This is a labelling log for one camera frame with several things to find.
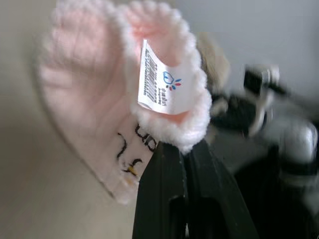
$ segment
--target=baby mitten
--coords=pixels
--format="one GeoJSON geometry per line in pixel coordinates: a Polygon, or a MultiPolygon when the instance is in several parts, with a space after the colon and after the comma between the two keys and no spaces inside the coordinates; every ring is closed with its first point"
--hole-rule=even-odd
{"type": "Polygon", "coordinates": [[[165,3],[64,0],[52,18],[39,60],[48,111],[99,181],[127,203],[159,140],[187,153],[206,133],[211,101],[195,38],[165,3]],[[191,66],[189,111],[166,115],[138,104],[143,39],[166,65],[191,66]]]}

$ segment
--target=white fabric tag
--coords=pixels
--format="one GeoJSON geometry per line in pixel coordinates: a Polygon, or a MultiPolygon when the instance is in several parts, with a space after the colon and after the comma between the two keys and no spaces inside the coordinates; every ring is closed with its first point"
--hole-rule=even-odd
{"type": "Polygon", "coordinates": [[[177,115],[192,108],[191,66],[169,67],[159,60],[143,40],[138,103],[159,113],[177,115]]]}

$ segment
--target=white wall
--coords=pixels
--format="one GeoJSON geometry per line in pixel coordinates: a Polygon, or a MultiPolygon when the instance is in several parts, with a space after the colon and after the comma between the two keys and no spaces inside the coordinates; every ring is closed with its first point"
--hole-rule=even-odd
{"type": "Polygon", "coordinates": [[[318,0],[176,0],[176,7],[224,49],[227,89],[242,89],[245,64],[274,63],[283,83],[319,106],[318,0]]]}

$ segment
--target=blue logo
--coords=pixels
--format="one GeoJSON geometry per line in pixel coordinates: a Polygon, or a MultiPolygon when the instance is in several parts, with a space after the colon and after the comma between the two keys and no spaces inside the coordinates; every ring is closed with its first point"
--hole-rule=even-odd
{"type": "Polygon", "coordinates": [[[164,82],[167,84],[166,88],[169,88],[169,90],[176,90],[177,86],[181,86],[181,79],[175,80],[173,76],[167,71],[163,72],[163,79],[164,82]]]}

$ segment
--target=beige surface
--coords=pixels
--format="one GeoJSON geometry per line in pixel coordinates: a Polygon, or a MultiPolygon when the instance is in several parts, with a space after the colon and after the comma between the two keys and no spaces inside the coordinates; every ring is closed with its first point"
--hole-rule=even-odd
{"type": "Polygon", "coordinates": [[[0,238],[127,239],[120,206],[61,139],[35,90],[34,58],[54,0],[0,1],[0,238]]]}

